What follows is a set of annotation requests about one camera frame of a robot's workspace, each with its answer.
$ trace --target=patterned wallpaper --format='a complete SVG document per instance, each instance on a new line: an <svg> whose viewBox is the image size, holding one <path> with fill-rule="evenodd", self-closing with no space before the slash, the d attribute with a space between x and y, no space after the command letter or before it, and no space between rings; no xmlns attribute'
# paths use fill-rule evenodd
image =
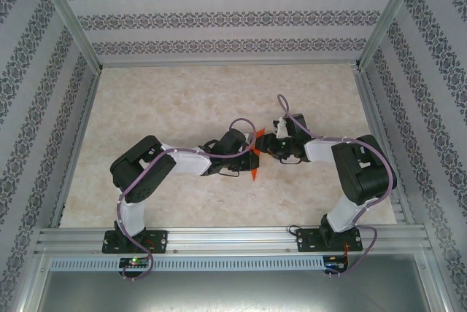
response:
<svg viewBox="0 0 467 312"><path fill-rule="evenodd" d="M404 0L367 76L415 219L467 311L466 0Z"/></svg>
<svg viewBox="0 0 467 312"><path fill-rule="evenodd" d="M0 0L0 311L48 227L95 79L51 0Z"/></svg>
<svg viewBox="0 0 467 312"><path fill-rule="evenodd" d="M355 60L388 0L69 0L104 64Z"/></svg>

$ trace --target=beige floor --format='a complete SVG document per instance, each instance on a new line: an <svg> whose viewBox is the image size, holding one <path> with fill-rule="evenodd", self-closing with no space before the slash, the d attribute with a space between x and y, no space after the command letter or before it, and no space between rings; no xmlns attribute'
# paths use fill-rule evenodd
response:
<svg viewBox="0 0 467 312"><path fill-rule="evenodd" d="M348 65L194 66L105 69L90 116L61 227L111 227L118 196L109 167L146 135L176 147L220 138L237 117L272 129L282 93L325 136L368 133ZM237 125L248 131L247 125ZM148 227L317 225L341 196L335 167L280 165L261 155L250 173L168 175L147 200ZM389 200L361 223L392 224Z"/></svg>

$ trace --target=wire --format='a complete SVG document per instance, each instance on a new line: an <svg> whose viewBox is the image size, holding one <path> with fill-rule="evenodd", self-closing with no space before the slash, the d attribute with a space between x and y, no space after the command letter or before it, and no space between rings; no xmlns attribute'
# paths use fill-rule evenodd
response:
<svg viewBox="0 0 467 312"><path fill-rule="evenodd" d="M289 108L290 108L289 103L287 102L287 99L282 94L277 95L277 100L279 101L279 105L284 110L285 115L287 117L289 117L300 129L302 129L303 132L308 133L313 139L318 139L318 140L321 140L321 141L352 142L352 143L359 144L362 147L367 148L368 150L373 152L373 154L375 154L381 160L383 166L385 167L385 169L387 171L388 183L387 183L387 189L386 189L385 193L383 194L383 196L380 199L375 200L374 202L370 203L368 205L368 207L365 206L364 208L362 208L357 213L357 215L355 215L355 217L352 220L352 224L354 226L356 226L356 228L366 229L366 230L373 230L374 231L374 237L373 237L373 240L371 241L370 245L368 246L368 248L366 248L365 252L362 254L362 256L360 256L360 258L357 260L357 262L354 263L349 269L347 269L345 272L342 273L342 275L347 274L348 272L352 271L355 267L359 266L359 264L362 262L362 260L365 259L366 255L368 255L370 250L373 249L373 246L377 241L377 238L378 238L377 229L375 227L368 226L368 225L357 225L357 221L362 217L362 215L366 212L366 210L368 210L368 208L371 208L372 206L375 206L376 204L381 203L384 199L386 199L389 196L389 194L393 190L394 178L393 178L393 172L391 170L389 162L386 160L384 155L382 155L374 147L370 146L369 144L367 144L365 142L359 141L358 139L349 139L347 137L343 137L343 138L325 137L325 136L319 136L319 135L311 132L310 130L305 128L301 123L299 123L297 121L297 119L295 117L293 117L293 115L289 112Z"/></svg>
<svg viewBox="0 0 467 312"><path fill-rule="evenodd" d="M153 168L153 166L166 154L168 153L172 153L172 152L176 152L176 151L181 151L181 152L189 152L189 153L193 153L193 154L199 154L199 155L203 155L205 157L215 157L215 158L218 158L218 159L231 159L233 157L239 157L245 153L248 153L251 149L253 149L255 147L255 143L256 143L256 127L255 125L249 121L248 119L244 118L244 117L239 117L238 119L235 119L231 124L230 126L228 127L229 130L232 129L232 126L234 126L234 124L238 121L245 121L245 122L248 122L250 124L250 126L252 127L253 129L253 138L252 138L252 141L251 143L248 145L247 148L245 148L244 150L242 150L241 152L238 152L236 154L232 154L232 155L216 155L216 154L209 154L209 153L205 153L205 152L200 152L198 150L194 150L194 149L189 149L189 148L171 148L171 149L166 149L164 151L162 151L160 154L158 154L153 161L151 161L151 163L143 170L143 172L141 172L141 174L136 177L136 179L133 181L133 183L131 183L123 192L122 194L120 194L120 196L118 197L118 202L117 202L117 221L118 221L118 226L120 227L122 233L124 234L124 236L130 241L132 242L136 247L140 248L143 252L145 252L147 254L147 257L149 258L150 260L150 266L149 268L141 273L139 276L137 277L128 277L125 275L125 271L126 269L129 267L129 266L125 266L122 270L122 276L123 276L123 279L124 280L127 280L129 278L129 280L131 281L136 281L138 279L141 279L141 278L144 278L145 276L147 276L148 274L151 273L151 271L153 270L154 268L154 256L153 254L151 253L150 249L146 248L145 246L141 245L140 243L138 243L137 241L135 241L131 235L128 233L128 231L126 230L125 228L125 225L123 224L123 220L122 220L122 213L121 213L121 207L122 207L122 201L123 199L125 199L125 196L127 196L127 194L129 192L132 191L133 188L135 188L135 186L143 179L144 176L146 176L146 174L150 171L151 168Z"/></svg>

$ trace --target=orange object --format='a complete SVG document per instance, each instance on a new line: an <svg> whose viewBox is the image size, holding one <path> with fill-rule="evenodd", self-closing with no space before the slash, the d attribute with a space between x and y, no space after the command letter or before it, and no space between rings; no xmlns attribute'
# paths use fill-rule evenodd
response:
<svg viewBox="0 0 467 312"><path fill-rule="evenodd" d="M264 134L264 128L259 130L256 133L256 138L261 137ZM255 153L258 157L260 156L261 151L259 149L256 149L255 147L252 148L253 153ZM253 181L256 179L256 173L258 172L258 168L251 170L251 176L253 177Z"/></svg>

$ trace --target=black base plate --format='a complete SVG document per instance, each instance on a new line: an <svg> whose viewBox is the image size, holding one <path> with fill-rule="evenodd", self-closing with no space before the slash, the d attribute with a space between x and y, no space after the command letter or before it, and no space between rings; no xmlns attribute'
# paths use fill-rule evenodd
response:
<svg viewBox="0 0 467 312"><path fill-rule="evenodd" d="M151 254L165 254L167 247L166 230L146 230L141 243L151 251ZM128 245L121 245L117 231L108 230L105 232L104 243L102 244L104 254L142 254L137 246L128 241Z"/></svg>
<svg viewBox="0 0 467 312"><path fill-rule="evenodd" d="M345 243L347 243L349 251L363 250L360 231L357 228L346 230L343 233L336 233L329 246L324 243L319 228L299 228L295 234L299 252L344 251Z"/></svg>

